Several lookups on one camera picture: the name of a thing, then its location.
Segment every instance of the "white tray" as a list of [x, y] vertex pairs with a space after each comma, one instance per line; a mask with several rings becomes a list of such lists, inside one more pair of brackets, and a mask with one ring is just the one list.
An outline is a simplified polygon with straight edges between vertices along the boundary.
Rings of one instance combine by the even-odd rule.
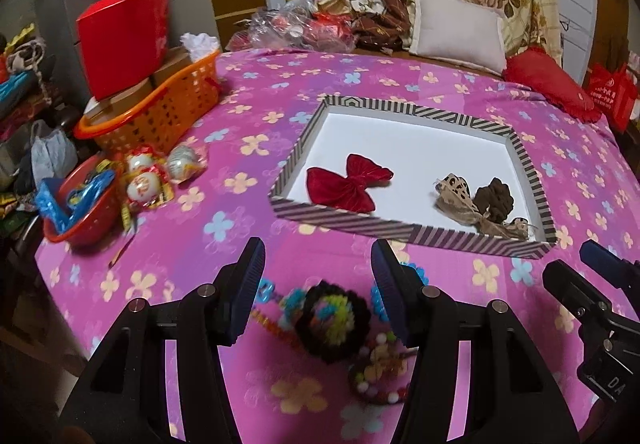
[[[386, 187], [367, 188], [376, 205], [356, 214], [310, 204], [306, 171], [346, 174], [350, 153], [394, 173]], [[514, 209], [535, 226], [528, 241], [478, 234], [436, 208], [434, 183], [463, 177], [472, 194], [494, 177], [509, 186]], [[510, 127], [448, 111], [369, 98], [329, 96], [321, 102], [270, 192], [278, 217], [362, 235], [475, 253], [540, 258], [556, 242], [542, 185]]]

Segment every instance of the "red heart pillow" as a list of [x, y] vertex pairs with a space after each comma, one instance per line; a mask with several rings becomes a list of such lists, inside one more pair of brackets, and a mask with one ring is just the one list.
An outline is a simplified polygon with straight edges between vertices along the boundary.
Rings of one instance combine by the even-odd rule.
[[520, 83], [542, 94], [546, 100], [567, 114], [584, 122], [600, 119], [600, 109], [542, 47], [531, 46], [525, 52], [507, 59], [502, 73], [506, 81]]

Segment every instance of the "white pillow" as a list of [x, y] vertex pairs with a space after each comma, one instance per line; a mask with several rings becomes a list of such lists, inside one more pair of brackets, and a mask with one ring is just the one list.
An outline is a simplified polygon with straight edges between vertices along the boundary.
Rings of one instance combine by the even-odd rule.
[[415, 0], [409, 52], [500, 76], [507, 67], [501, 11], [463, 0]]

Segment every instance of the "orange plastic basket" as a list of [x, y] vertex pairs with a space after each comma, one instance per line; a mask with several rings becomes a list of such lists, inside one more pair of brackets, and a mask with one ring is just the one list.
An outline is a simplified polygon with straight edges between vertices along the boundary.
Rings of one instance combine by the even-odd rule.
[[93, 139], [107, 152], [150, 145], [169, 153], [178, 139], [218, 103], [216, 51], [166, 79], [151, 94], [113, 119], [96, 122], [82, 116], [74, 135]]

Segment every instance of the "pink bedsheet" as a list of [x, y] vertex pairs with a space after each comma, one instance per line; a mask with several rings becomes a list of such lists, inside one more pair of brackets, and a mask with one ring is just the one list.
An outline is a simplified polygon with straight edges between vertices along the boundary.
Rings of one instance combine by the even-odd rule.
[[[583, 423], [594, 396], [575, 375], [582, 360], [578, 323], [546, 293], [541, 273], [546, 263], [563, 259], [601, 288], [617, 312], [632, 315], [622, 294], [578, 257], [591, 237], [620, 257], [640, 258], [640, 189], [603, 120], [583, 125], [516, 85], [406, 60], [254, 51], [223, 54], [218, 70], [232, 92], [185, 137], [209, 146], [209, 169], [174, 201], [143, 215], [140, 233], [114, 269], [108, 271], [107, 262], [121, 240], [94, 256], [72, 254], [64, 244], [43, 243], [38, 251], [44, 280], [85, 348], [98, 345], [128, 299], [170, 301], [210, 282], [222, 265], [236, 261], [250, 235], [264, 240], [264, 276], [280, 293], [324, 278], [369, 300], [372, 239], [279, 220], [267, 193], [324, 93], [409, 100], [512, 125], [540, 172], [559, 243], [538, 261], [393, 243], [396, 255], [423, 267], [430, 283], [454, 299], [507, 301]], [[419, 163], [437, 148], [407, 149]], [[264, 311], [277, 320], [273, 303]], [[451, 436], [464, 427], [467, 351], [463, 347]], [[390, 441], [401, 407], [357, 403], [345, 363], [327, 366], [296, 352], [253, 320], [220, 354], [245, 444]], [[169, 417], [172, 432], [181, 435], [174, 350], [167, 362]], [[297, 413], [283, 413], [292, 406]]]

